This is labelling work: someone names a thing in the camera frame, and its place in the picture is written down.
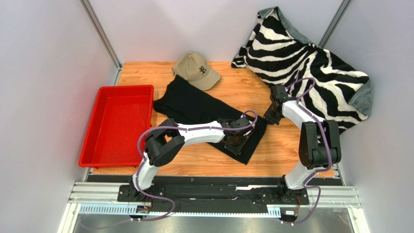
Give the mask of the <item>black t shirt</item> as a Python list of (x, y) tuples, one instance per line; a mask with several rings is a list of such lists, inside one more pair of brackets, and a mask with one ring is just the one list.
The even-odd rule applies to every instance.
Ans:
[[(186, 125), (210, 123), (220, 118), (238, 119), (242, 115), (241, 111), (199, 90), (179, 76), (167, 85), (164, 96), (154, 101), (154, 110)], [(252, 135), (239, 155), (227, 150), (223, 143), (210, 145), (246, 165), (264, 136), (266, 127), (266, 121), (259, 116)]]

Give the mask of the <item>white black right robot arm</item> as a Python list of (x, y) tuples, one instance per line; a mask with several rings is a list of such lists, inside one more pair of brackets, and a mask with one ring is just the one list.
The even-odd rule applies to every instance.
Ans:
[(288, 118), (300, 130), (299, 162), (278, 183), (276, 196), (281, 203), (292, 203), (306, 192), (308, 182), (321, 171), (340, 162), (339, 126), (334, 120), (318, 117), (296, 98), (289, 96), (285, 86), (270, 88), (272, 101), (263, 118), (267, 124), (278, 125)]

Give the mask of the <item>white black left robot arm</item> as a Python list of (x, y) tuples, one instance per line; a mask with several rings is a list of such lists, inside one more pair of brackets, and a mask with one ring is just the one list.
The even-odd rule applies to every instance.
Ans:
[(132, 189), (144, 194), (151, 187), (159, 168), (170, 163), (186, 146), (202, 143), (223, 144), (225, 149), (239, 155), (253, 133), (256, 121), (250, 121), (247, 115), (242, 115), (236, 120), (218, 119), (205, 124), (185, 125), (169, 118), (159, 126), (148, 129), (137, 142), (142, 160), (132, 175)]

